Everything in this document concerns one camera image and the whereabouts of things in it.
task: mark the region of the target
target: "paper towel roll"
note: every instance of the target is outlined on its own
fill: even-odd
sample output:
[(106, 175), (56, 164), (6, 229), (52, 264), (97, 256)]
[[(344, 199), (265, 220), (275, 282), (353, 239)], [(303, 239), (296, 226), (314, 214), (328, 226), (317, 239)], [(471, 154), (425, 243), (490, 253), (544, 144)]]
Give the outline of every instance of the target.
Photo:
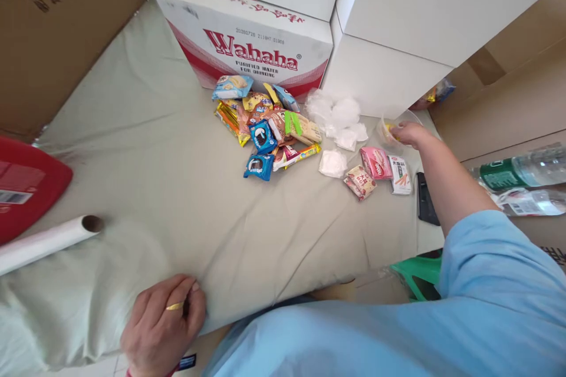
[(44, 232), (15, 240), (0, 247), (0, 276), (52, 253), (97, 235), (104, 221), (83, 215)]

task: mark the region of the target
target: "wahaha logo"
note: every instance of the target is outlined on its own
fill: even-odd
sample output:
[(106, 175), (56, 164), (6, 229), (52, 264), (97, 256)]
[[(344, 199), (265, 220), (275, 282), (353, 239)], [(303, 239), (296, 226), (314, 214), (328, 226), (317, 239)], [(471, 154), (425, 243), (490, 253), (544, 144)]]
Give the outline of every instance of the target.
[(211, 31), (209, 29), (204, 29), (204, 32), (210, 41), (212, 41), (212, 45), (219, 54), (226, 56), (236, 55), (240, 59), (260, 62), (266, 65), (289, 69), (291, 71), (297, 70), (297, 60), (280, 55), (279, 50), (274, 50), (273, 52), (260, 51), (254, 48), (251, 43), (247, 43), (246, 46), (234, 44), (234, 37), (231, 35), (228, 35), (228, 42), (226, 42), (224, 34), (221, 32)]

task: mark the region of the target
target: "person's right hand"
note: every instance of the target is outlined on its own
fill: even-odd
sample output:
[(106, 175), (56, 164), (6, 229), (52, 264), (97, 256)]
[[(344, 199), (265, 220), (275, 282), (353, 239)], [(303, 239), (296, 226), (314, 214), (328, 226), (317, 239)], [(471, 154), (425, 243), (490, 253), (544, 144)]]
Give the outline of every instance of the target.
[[(175, 304), (184, 307), (167, 310)], [(171, 375), (199, 335), (205, 316), (206, 296), (194, 277), (177, 274), (141, 292), (120, 339), (130, 375)]]
[(432, 133), (422, 125), (411, 121), (403, 121), (398, 127), (391, 128), (391, 134), (401, 143), (413, 146), (415, 150), (419, 149), (419, 145), (427, 137), (434, 137)]

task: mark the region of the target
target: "wahaha box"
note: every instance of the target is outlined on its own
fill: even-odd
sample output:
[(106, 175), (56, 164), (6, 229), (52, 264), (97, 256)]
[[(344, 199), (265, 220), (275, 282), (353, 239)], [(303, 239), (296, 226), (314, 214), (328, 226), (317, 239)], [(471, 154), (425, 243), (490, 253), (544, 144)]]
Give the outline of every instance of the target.
[(280, 85), (301, 97), (322, 81), (332, 52), (328, 22), (256, 0), (157, 0), (201, 85), (249, 75), (253, 90)]

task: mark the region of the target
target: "green plastic object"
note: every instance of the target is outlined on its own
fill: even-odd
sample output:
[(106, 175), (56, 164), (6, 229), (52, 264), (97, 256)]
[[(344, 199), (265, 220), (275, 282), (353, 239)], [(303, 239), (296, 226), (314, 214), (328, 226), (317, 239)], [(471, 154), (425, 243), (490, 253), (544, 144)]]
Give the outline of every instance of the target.
[(397, 273), (401, 274), (407, 285), (413, 292), (416, 299), (411, 299), (412, 302), (422, 302), (427, 299), (425, 294), (419, 288), (414, 277), (422, 279), (432, 285), (437, 285), (440, 279), (440, 265), (442, 264), (442, 257), (426, 258), (414, 257), (401, 262), (397, 262), (390, 266), (390, 268)]

